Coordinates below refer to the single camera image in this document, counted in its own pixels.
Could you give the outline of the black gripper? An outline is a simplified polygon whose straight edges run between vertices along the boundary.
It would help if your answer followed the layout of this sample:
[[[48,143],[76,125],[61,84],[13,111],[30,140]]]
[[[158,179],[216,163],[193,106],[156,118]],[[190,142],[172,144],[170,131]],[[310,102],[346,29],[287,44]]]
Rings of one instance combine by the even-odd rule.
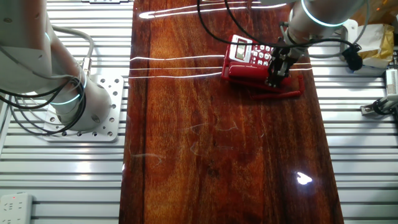
[[[293,54],[292,48],[274,48],[271,54],[271,62],[268,68],[269,75],[266,83],[271,87],[277,87],[289,76],[290,67],[298,60],[299,57]]]

